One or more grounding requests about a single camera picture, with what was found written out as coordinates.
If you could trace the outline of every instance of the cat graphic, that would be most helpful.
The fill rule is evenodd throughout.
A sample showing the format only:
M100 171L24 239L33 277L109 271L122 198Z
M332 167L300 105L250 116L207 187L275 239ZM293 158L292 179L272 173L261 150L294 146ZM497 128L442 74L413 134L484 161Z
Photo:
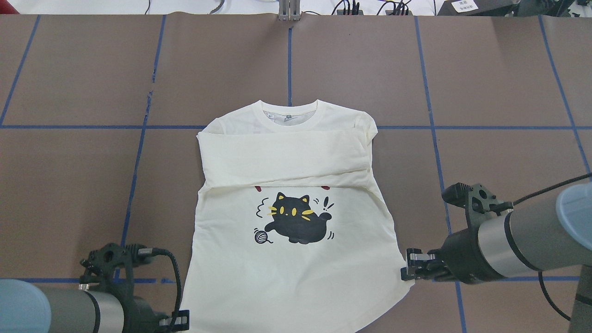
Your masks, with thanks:
M274 221L265 226L265 231L275 230L292 243L308 244L323 239L331 214L325 212L317 216L310 209L309 201L309 196L292 198L278 192L274 205L269 208Z

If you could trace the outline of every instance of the sticker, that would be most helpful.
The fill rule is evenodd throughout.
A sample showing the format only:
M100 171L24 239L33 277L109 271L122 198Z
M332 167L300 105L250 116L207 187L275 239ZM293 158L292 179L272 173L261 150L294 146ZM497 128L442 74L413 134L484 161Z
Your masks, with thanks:
M479 9L473 0L460 0L452 2L456 12L470 12Z

